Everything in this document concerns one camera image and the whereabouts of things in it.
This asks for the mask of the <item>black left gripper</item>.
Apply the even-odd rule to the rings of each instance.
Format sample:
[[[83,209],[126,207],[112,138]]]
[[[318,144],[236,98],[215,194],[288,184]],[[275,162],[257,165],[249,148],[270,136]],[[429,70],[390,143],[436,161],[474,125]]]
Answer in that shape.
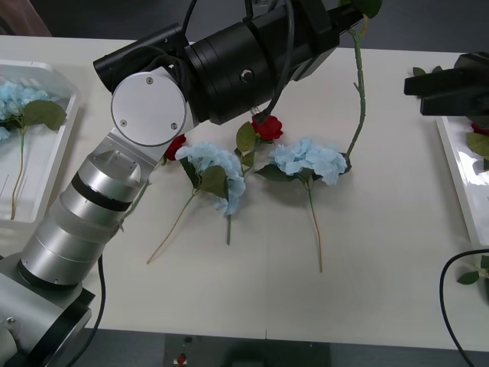
[[[293,1],[296,35],[290,79],[311,76],[339,45],[339,35],[354,27],[363,14],[353,5],[327,9],[323,1]]]

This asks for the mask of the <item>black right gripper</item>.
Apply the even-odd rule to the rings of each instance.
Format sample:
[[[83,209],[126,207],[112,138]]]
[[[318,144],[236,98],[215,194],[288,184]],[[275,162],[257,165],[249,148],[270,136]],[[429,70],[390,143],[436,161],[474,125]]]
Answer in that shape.
[[[404,94],[419,96],[422,115],[488,115],[488,93],[438,94],[488,85],[486,52],[462,54],[460,69],[425,73],[405,79]]]

